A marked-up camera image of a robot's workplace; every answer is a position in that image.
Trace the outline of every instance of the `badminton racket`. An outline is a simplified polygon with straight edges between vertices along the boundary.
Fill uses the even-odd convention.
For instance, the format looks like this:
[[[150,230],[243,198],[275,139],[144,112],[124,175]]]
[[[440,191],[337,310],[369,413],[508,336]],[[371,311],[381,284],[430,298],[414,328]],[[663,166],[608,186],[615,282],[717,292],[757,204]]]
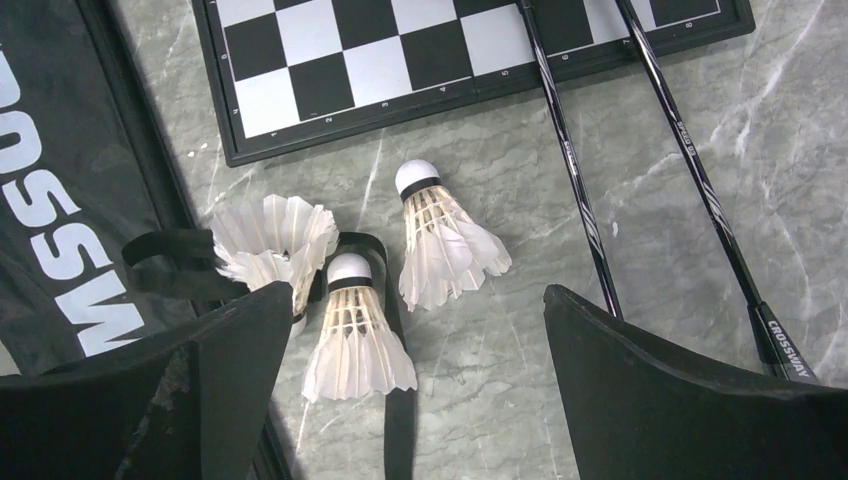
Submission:
[[[639,22],[633,4],[630,3],[630,0],[616,0],[616,3],[648,78],[651,80],[671,131],[674,133],[677,145],[680,147],[680,153],[683,154],[689,171],[692,173],[692,178],[695,180],[701,200],[710,215],[713,227],[724,248],[724,253],[730,261],[736,280],[739,282],[745,300],[748,302],[748,316],[751,320],[751,328],[754,331],[757,351],[765,370],[769,374],[785,380],[818,384],[813,369],[801,356],[795,342],[789,338],[789,334],[757,290],[739,245],[736,243],[736,237],[730,229],[730,222],[724,215],[718,196],[712,184],[710,184],[707,172],[704,170],[695,144],[686,130],[686,124],[677,109],[677,104],[674,102],[668,84],[660,70],[657,57],[648,42],[648,37]]]
[[[545,50],[542,47],[542,40],[539,36],[539,31],[536,26],[536,19],[533,15],[533,5],[530,0],[521,0],[519,10],[524,17],[524,23],[527,27],[527,34],[530,37],[530,43],[533,47],[533,55],[536,57],[536,65],[539,67],[539,73],[542,76],[542,90],[545,91],[545,98],[548,101],[548,108],[551,113],[551,120],[554,124],[554,129],[557,133],[559,146],[562,150],[563,158],[567,165],[568,176],[571,180],[571,188],[574,190],[574,196],[577,199],[578,209],[580,210],[580,218],[583,220],[583,229],[586,231],[586,238],[589,241],[589,248],[592,250],[592,259],[595,262],[595,269],[598,271],[598,279],[601,282],[601,290],[604,294],[604,301],[607,304],[607,310],[613,316],[623,319],[621,315],[621,306],[618,302],[618,294],[615,291],[615,285],[612,281],[609,264],[607,263],[604,246],[601,242],[601,235],[598,230],[598,224],[595,222],[595,215],[592,213],[592,206],[589,203],[589,196],[586,193],[586,187],[583,185],[583,177],[580,174],[580,166],[577,164],[577,155],[574,153],[574,148],[571,145],[571,140],[568,135],[568,126],[565,123],[565,117],[562,114],[562,105],[559,100],[559,95],[556,91],[554,78],[551,74],[551,68],[548,65],[548,59]]]

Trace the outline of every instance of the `white cork tip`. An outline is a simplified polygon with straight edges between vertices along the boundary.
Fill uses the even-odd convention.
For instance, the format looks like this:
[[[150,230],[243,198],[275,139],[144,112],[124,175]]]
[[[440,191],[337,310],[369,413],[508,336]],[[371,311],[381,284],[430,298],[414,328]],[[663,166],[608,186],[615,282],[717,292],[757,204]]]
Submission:
[[[395,187],[397,187],[398,195],[400,195],[406,187],[413,183],[434,177],[440,178],[439,171],[432,163],[425,160],[410,160],[398,169],[398,173],[395,175]]]
[[[306,328],[306,314],[303,314],[303,318],[300,319],[299,322],[292,325],[291,333],[289,333],[289,340],[293,340],[300,336],[303,333],[303,329]]]
[[[371,278],[371,265],[368,260],[355,253],[343,253],[334,258],[327,267],[327,283],[352,277]]]

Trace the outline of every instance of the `feather shuttlecock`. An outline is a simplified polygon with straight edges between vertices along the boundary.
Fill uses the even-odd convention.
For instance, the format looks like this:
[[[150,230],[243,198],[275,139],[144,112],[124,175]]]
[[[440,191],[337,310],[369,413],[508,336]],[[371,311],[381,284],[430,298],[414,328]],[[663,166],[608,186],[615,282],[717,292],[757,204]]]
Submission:
[[[484,271],[500,276],[512,259],[503,242],[475,224],[429,162],[410,160],[395,176],[406,223],[406,258],[398,288],[409,311],[444,305],[479,290]]]
[[[269,195],[215,215],[209,226],[221,275],[247,284],[250,291],[278,280],[292,286],[291,336],[299,335],[315,273],[338,244],[333,213],[300,197]]]
[[[417,389],[412,360],[371,287],[368,261],[353,253],[337,256],[327,267],[327,283],[324,326],[306,366],[303,396],[314,403]]]

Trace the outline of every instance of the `racket handle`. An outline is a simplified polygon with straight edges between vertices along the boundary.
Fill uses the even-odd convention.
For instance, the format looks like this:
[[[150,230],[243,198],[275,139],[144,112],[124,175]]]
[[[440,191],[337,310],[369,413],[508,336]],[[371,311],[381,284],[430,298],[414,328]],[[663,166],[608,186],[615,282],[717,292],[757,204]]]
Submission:
[[[748,316],[751,318],[760,361],[768,374],[792,382],[819,385],[813,369],[801,356],[795,342],[789,338],[766,302],[749,305]]]

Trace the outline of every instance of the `gray marble surface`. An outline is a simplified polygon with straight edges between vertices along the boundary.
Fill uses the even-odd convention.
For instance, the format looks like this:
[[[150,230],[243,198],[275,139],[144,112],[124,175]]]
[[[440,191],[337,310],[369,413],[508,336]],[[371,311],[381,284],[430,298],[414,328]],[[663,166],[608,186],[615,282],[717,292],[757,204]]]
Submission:
[[[541,92],[230,169],[189,2],[119,4],[200,220],[299,194],[340,228],[382,238],[397,274],[395,171],[436,164],[514,266],[404,319],[420,384],[416,478],[577,478],[541,298],[560,283],[602,300]],[[848,387],[848,3],[752,4],[756,33],[664,58],[664,71],[761,291],[822,381]],[[758,369],[744,300],[641,67],[560,91],[628,320]],[[382,478],[382,398],[307,408],[300,397],[319,330],[313,320],[286,353],[281,426],[305,478]]]

